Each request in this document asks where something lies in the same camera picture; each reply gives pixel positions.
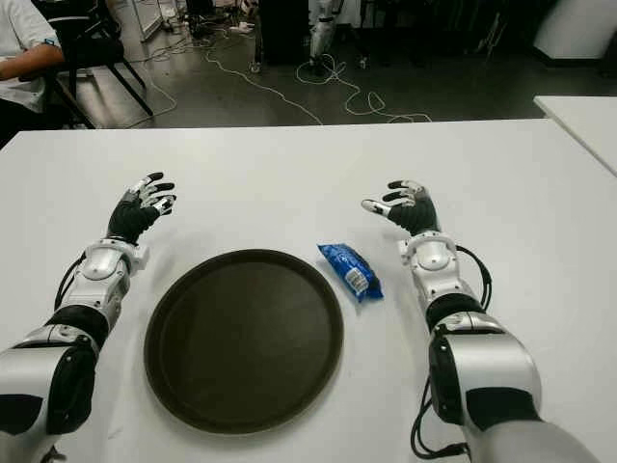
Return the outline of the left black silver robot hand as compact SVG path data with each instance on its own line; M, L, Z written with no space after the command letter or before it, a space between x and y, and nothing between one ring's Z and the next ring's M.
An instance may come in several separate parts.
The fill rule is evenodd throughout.
M172 213L176 194L173 182L161 172L149 174L121 196L108 222L106 237L136 245L139 237L161 216Z

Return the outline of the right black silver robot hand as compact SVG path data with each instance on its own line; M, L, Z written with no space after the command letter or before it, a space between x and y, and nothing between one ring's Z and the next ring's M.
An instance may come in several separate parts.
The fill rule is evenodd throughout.
M387 218L410 236L441 230L436 208L425 186L412 180L396 180L388 184L388 189L381 201L362 200L362 208Z

